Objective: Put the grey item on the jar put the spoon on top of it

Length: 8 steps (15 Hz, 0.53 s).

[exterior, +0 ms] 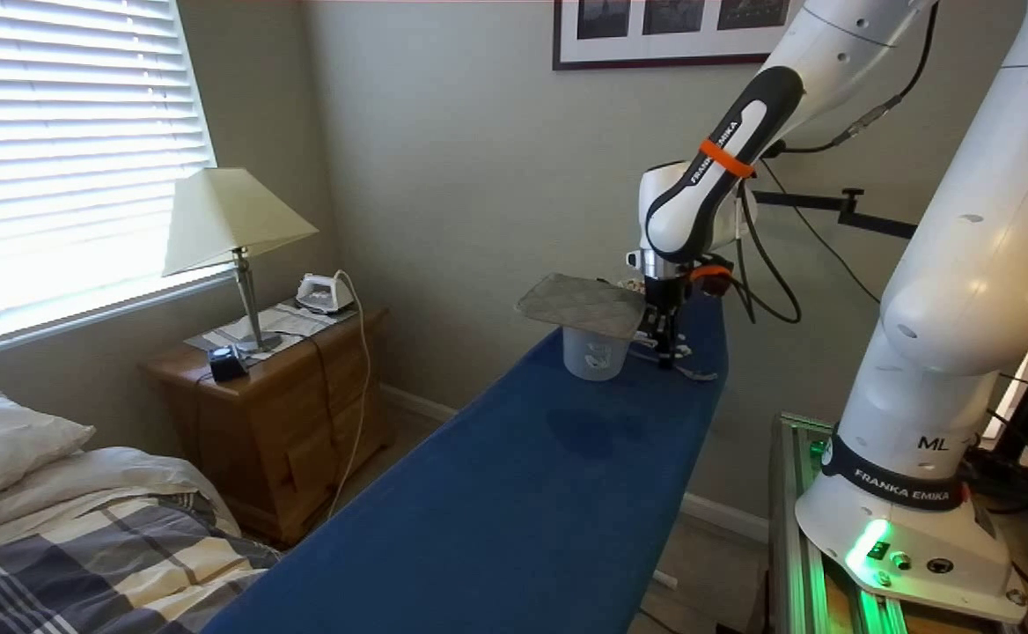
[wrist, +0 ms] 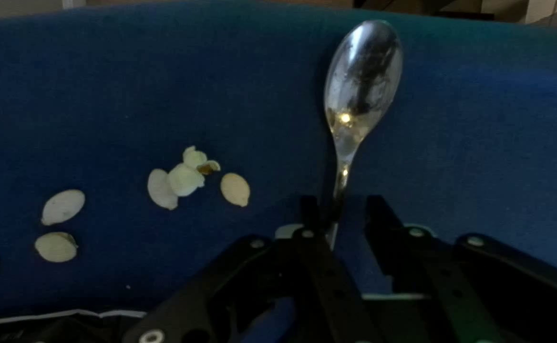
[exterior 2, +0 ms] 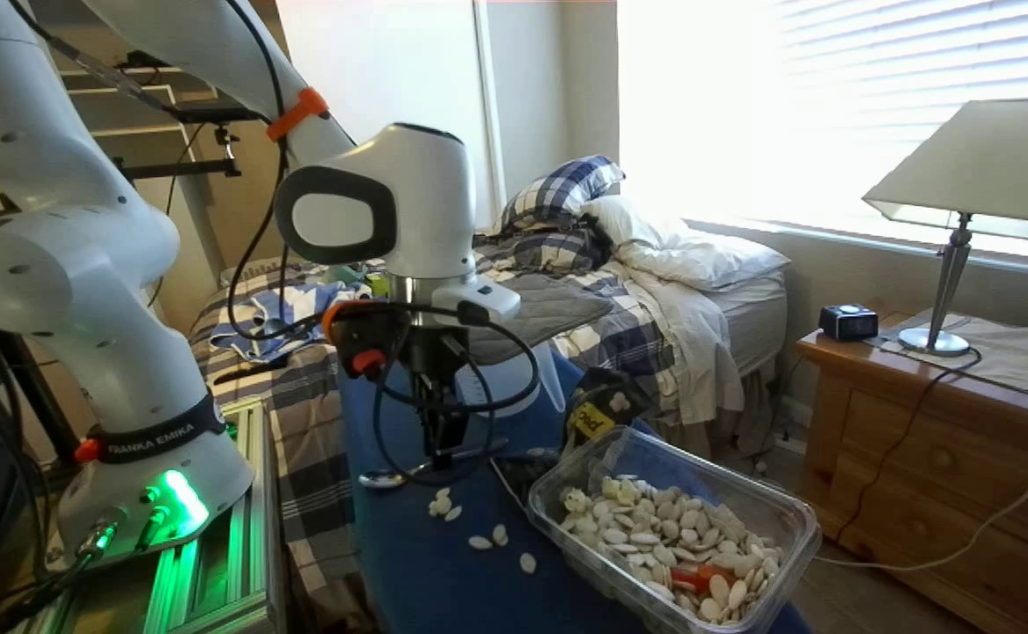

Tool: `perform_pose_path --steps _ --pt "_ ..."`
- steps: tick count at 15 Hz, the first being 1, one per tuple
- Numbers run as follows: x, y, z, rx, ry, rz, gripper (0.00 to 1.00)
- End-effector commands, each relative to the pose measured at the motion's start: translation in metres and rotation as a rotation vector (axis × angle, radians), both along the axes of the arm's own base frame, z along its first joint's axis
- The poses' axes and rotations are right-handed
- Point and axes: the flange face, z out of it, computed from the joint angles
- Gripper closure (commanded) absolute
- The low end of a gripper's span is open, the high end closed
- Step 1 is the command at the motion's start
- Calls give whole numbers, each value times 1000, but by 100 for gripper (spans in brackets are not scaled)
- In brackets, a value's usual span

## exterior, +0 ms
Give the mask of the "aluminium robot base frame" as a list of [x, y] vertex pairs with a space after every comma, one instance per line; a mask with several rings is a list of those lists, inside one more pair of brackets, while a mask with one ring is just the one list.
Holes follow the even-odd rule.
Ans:
[[912, 512], [819, 484], [830, 422], [780, 415], [772, 439], [777, 634], [1016, 634], [1028, 585], [976, 500]]

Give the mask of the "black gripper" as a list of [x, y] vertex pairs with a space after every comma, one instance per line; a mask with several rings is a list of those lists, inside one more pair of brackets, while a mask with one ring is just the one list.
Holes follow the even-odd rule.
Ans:
[[689, 285], [682, 279], [644, 283], [644, 318], [655, 321], [652, 342], [655, 342], [655, 351], [664, 350], [664, 364], [682, 359], [688, 333], [676, 314], [688, 304], [688, 297], [689, 297]]

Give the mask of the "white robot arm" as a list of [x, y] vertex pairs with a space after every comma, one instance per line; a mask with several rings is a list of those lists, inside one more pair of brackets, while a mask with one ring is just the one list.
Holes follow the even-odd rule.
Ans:
[[[699, 147], [642, 176], [644, 333], [669, 350], [719, 206], [841, 101], [935, 0], [806, 0]], [[885, 292], [800, 533], [881, 596], [1016, 621], [1007, 546], [960, 484], [996, 373], [1028, 351], [1028, 2]]]

